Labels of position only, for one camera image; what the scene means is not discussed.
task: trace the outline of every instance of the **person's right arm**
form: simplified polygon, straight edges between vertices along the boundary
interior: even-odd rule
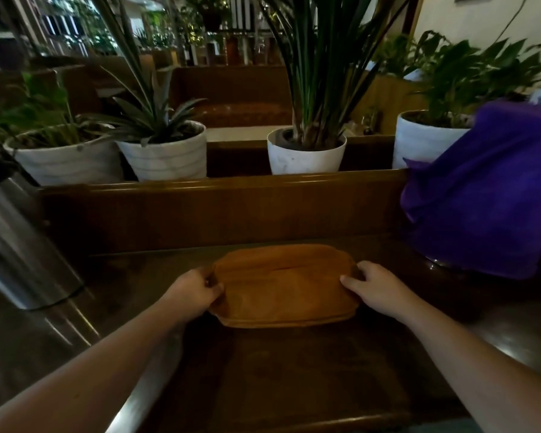
[[[426,303],[388,270],[361,262],[362,282],[341,283],[405,324],[484,433],[541,433],[541,376]]]

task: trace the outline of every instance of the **purple cloth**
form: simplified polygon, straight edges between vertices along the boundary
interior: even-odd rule
[[[407,240],[427,257],[524,279],[541,258],[541,107],[496,101],[431,164],[407,161]]]

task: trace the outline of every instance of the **dark wooden tabletop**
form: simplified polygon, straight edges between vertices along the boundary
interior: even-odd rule
[[[321,240],[395,272],[486,341],[541,372],[541,274],[513,282],[433,266],[399,240]],[[401,324],[362,306],[345,322],[243,330],[188,325],[179,370],[142,432],[345,432],[464,408]]]

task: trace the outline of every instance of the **person's right hand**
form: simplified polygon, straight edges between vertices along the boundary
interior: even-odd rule
[[[354,291],[365,304],[379,313],[403,320],[404,316],[421,301],[384,267],[371,262],[360,262],[357,266],[363,272],[366,281],[342,275],[341,284]]]

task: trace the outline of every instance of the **folded orange cloth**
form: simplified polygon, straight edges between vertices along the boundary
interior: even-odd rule
[[[209,311],[227,327],[299,327],[352,318],[359,305],[340,275],[356,276],[349,254],[326,245],[241,249],[215,263],[225,293]]]

